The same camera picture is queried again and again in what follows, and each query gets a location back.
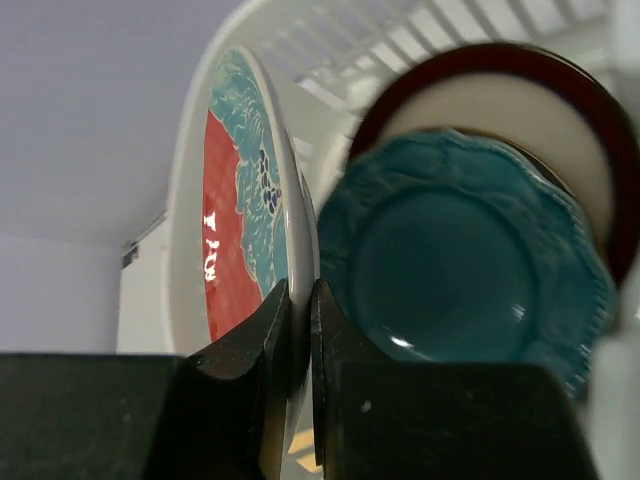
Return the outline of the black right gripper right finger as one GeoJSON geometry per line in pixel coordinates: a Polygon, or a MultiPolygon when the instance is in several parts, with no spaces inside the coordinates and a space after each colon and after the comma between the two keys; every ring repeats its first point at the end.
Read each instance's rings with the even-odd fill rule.
{"type": "Polygon", "coordinates": [[[315,456],[326,478],[597,477],[548,370],[394,360],[344,317],[324,280],[310,326],[315,456]]]}

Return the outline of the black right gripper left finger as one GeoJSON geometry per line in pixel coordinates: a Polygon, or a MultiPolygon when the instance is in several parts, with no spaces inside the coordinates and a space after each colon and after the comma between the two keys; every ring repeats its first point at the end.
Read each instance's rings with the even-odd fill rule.
{"type": "Polygon", "coordinates": [[[5,354],[5,479],[277,479],[290,299],[187,356],[5,354]]]}

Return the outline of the teal scalloped plate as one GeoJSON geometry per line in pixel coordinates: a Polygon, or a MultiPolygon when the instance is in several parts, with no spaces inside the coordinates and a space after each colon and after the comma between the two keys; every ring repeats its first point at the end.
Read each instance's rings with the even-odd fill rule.
{"type": "Polygon", "coordinates": [[[617,289],[582,208],[512,147],[397,136],[349,166],[318,235],[345,317],[390,357],[531,363],[585,395],[617,289]]]}

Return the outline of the red teal flower plate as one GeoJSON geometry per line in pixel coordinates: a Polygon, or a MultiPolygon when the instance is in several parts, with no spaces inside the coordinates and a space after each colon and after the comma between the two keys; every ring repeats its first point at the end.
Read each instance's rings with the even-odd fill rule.
{"type": "Polygon", "coordinates": [[[292,304],[284,444],[306,388],[315,228],[275,87],[254,52],[227,49],[214,69],[204,134],[202,250],[209,333],[218,340],[288,282],[292,304]]]}

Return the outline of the dark red rimmed plate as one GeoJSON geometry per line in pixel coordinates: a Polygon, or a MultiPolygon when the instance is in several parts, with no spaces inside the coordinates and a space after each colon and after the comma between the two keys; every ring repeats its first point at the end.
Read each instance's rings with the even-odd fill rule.
{"type": "Polygon", "coordinates": [[[516,43],[466,45],[392,81],[348,156],[436,127],[489,133],[541,160],[575,195],[622,284],[639,248],[639,145],[619,102],[574,63],[516,43]]]}

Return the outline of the white plastic dish bin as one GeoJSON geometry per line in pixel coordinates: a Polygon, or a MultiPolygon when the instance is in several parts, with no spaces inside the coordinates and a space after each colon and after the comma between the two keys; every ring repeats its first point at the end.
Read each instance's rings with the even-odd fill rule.
{"type": "Polygon", "coordinates": [[[207,46],[184,104],[166,210],[128,246],[117,350],[191,352],[201,343],[197,272],[205,109],[214,67],[237,44],[264,61],[315,205],[341,175],[353,133],[402,73],[473,43],[511,41],[563,57],[599,82],[639,129],[635,1],[247,1],[207,46]]]}

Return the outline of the orange round plate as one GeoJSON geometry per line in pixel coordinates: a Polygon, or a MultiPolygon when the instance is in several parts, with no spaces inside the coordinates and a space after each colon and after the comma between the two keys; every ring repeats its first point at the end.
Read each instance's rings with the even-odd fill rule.
{"type": "Polygon", "coordinates": [[[288,457],[307,472],[319,474],[322,467],[316,463],[314,431],[312,428],[297,432],[288,450],[288,457]]]}

